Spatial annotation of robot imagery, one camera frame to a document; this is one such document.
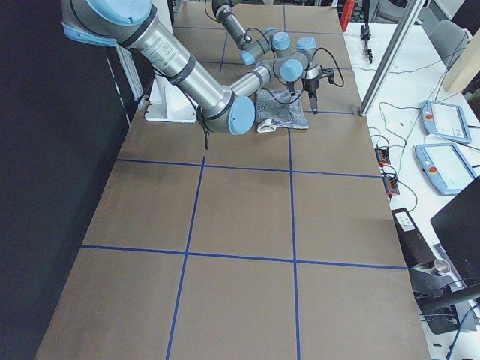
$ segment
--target blue joint cap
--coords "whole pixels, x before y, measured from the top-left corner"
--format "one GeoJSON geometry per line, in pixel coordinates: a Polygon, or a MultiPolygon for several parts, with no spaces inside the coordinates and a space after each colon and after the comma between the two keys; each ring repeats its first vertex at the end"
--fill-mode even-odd
{"type": "Polygon", "coordinates": [[[255,121],[255,106],[252,99],[239,96],[233,101],[228,115],[228,128],[232,135],[246,134],[255,121]]]}
{"type": "Polygon", "coordinates": [[[150,0],[85,0],[90,8],[106,21],[133,26],[145,20],[152,9],[150,0]]]}
{"type": "Polygon", "coordinates": [[[290,44],[290,37],[286,32],[278,32],[273,35],[273,40],[271,42],[273,49],[278,51],[286,50],[290,47],[290,44]]]}
{"type": "Polygon", "coordinates": [[[302,37],[297,41],[297,50],[312,50],[317,48],[315,38],[311,36],[302,37]]]}
{"type": "Polygon", "coordinates": [[[255,58],[252,54],[250,54],[247,50],[242,50],[240,52],[241,60],[245,65],[252,65],[255,64],[255,58]]]}
{"type": "Polygon", "coordinates": [[[289,58],[280,66],[280,75],[286,81],[296,81],[302,73],[302,63],[295,58],[289,58]]]}
{"type": "Polygon", "coordinates": [[[272,31],[272,30],[277,30],[277,29],[269,26],[268,28],[266,28],[265,30],[263,30],[263,34],[266,34],[267,32],[270,32],[270,31],[272,31]]]}
{"type": "Polygon", "coordinates": [[[70,40],[78,41],[79,43],[95,45],[97,47],[114,47],[117,44],[116,40],[112,39],[111,37],[93,35],[78,28],[68,26],[64,22],[61,24],[63,25],[63,32],[65,36],[70,40]]]}

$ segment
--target white table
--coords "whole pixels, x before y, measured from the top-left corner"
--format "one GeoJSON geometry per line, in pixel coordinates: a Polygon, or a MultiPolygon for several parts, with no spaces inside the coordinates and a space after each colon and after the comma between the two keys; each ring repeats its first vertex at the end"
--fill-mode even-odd
{"type": "MultiPolygon", "coordinates": [[[[352,62],[352,68],[355,72],[358,91],[363,99],[374,77],[374,70],[378,68],[381,57],[386,51],[386,47],[389,44],[396,25],[370,24],[371,39],[369,46],[373,52],[372,64],[364,57],[364,43],[360,39],[361,25],[362,24],[358,22],[351,22],[344,33],[344,38],[349,51],[350,61],[352,62]]],[[[422,27],[420,25],[413,26],[405,44],[398,53],[394,66],[391,69],[392,73],[387,76],[379,92],[379,96],[372,106],[371,111],[367,114],[368,125],[372,127],[370,129],[372,135],[379,133],[373,129],[376,128],[379,129],[381,135],[389,140],[390,145],[403,145],[401,139],[386,131],[385,123],[380,114],[379,103],[386,102],[397,107],[420,107],[422,101],[428,98],[434,100],[437,94],[439,79],[446,71],[445,65],[439,60],[440,57],[428,40],[422,27]],[[393,73],[415,70],[434,62],[437,63],[413,73],[393,73]]],[[[442,101],[448,98],[445,102],[461,105],[468,125],[478,126],[479,122],[464,97],[461,94],[451,95],[451,93],[447,93],[443,88],[440,88],[437,100],[442,101]]],[[[439,241],[431,226],[430,219],[448,203],[453,196],[439,196],[432,188],[416,161],[413,146],[424,143],[447,143],[448,141],[435,136],[425,135],[422,124],[418,118],[419,111],[417,109],[395,109],[387,104],[382,104],[381,107],[390,131],[400,135],[404,139],[407,138],[410,131],[412,131],[403,152],[403,157],[401,156],[401,148],[391,149],[391,165],[396,170],[400,169],[399,179],[415,191],[418,197],[418,205],[410,214],[427,243],[432,247],[433,244],[439,241]]],[[[470,129],[470,133],[473,138],[473,142],[470,145],[480,148],[480,130],[470,129]]],[[[377,144],[378,139],[378,137],[372,139],[374,145],[377,144]]],[[[384,140],[381,139],[379,144],[381,146],[385,145],[384,140]]],[[[480,164],[479,151],[471,150],[463,146],[459,147],[470,164],[480,164]]],[[[410,210],[415,204],[415,197],[405,187],[402,185],[399,186],[400,196],[396,196],[391,200],[391,209],[405,207],[410,210]]],[[[452,360],[480,358],[479,327],[477,327],[477,330],[477,332],[471,331],[460,335],[455,346],[453,357],[451,358],[452,360]]],[[[430,331],[427,324],[424,324],[424,331],[432,358],[444,359],[448,351],[448,345],[452,342],[455,333],[450,332],[435,335],[430,331]],[[442,344],[442,346],[433,346],[433,343],[442,344]]]]}

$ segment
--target metal pole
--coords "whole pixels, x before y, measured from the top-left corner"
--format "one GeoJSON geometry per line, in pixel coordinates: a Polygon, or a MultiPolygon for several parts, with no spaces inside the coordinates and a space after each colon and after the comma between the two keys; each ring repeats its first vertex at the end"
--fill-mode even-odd
{"type": "Polygon", "coordinates": [[[397,55],[398,50],[400,50],[402,43],[405,41],[410,28],[415,23],[415,20],[422,9],[423,3],[424,0],[410,0],[407,2],[405,12],[400,19],[393,36],[391,37],[390,43],[385,51],[385,55],[382,57],[382,61],[380,62],[378,70],[376,71],[372,83],[370,84],[363,102],[361,103],[360,110],[358,111],[361,116],[366,116],[372,107],[375,98],[382,88],[383,82],[389,74],[390,68],[395,60],[395,56],[397,55]]]}
{"type": "Polygon", "coordinates": [[[475,299],[480,296],[480,283],[467,286],[461,290],[445,294],[439,298],[433,298],[425,302],[419,303],[421,311],[424,314],[432,314],[435,310],[446,308],[450,305],[458,304],[459,302],[465,302],[470,299],[475,299]]]}

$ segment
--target brown table surface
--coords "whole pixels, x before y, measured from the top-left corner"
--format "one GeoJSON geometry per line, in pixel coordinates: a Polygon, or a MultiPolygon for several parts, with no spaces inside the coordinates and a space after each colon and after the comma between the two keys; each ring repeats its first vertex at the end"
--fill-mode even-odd
{"type": "MultiPolygon", "coordinates": [[[[336,10],[234,12],[350,66],[336,10]]],[[[221,83],[248,71],[203,3],[184,3],[174,32],[221,83]]],[[[343,74],[322,84],[309,130],[214,133],[208,151],[197,124],[137,113],[36,359],[429,359],[343,74]]]]}

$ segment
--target gray cloth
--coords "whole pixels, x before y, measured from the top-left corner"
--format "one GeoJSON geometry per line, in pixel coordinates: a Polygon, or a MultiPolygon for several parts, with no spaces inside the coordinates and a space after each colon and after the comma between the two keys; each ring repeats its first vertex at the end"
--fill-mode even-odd
{"type": "Polygon", "coordinates": [[[271,90],[276,101],[268,91],[260,89],[256,93],[256,123],[259,133],[269,133],[277,128],[308,129],[308,121],[304,116],[300,91],[292,97],[288,90],[271,90]]]}

